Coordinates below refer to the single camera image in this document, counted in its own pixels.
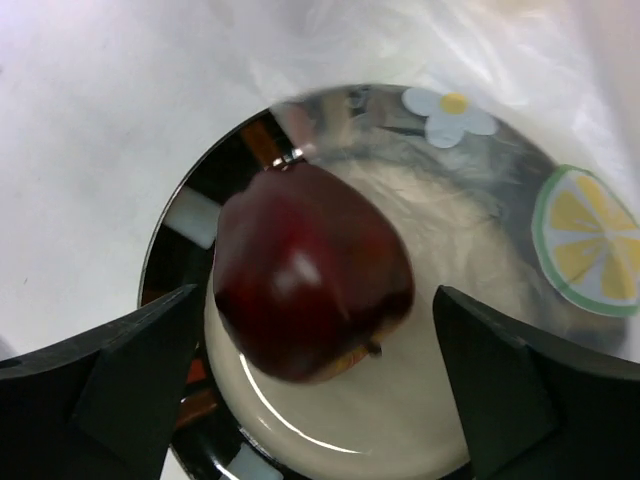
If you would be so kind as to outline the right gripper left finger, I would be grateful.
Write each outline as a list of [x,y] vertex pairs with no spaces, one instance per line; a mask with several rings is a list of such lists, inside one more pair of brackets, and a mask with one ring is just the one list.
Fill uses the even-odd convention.
[[4,479],[160,477],[198,338],[198,293],[1,363]]

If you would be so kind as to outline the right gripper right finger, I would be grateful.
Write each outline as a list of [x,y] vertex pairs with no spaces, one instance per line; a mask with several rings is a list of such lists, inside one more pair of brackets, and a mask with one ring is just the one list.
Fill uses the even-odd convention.
[[638,478],[638,364],[449,286],[433,319],[476,478]]

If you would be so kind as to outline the dark red fake apple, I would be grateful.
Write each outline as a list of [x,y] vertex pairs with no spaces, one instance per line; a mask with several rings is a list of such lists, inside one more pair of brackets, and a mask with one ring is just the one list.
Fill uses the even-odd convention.
[[238,350],[292,383],[331,377],[350,354],[379,354],[415,297],[391,222],[355,188],[304,162],[257,173],[224,204],[212,274]]

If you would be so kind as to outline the clear printed plastic bag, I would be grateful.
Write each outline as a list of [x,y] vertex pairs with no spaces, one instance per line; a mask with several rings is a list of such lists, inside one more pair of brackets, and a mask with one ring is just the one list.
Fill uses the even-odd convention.
[[164,207],[216,140],[391,83],[438,140],[484,108],[639,207],[635,1],[5,1],[1,353],[130,311]]

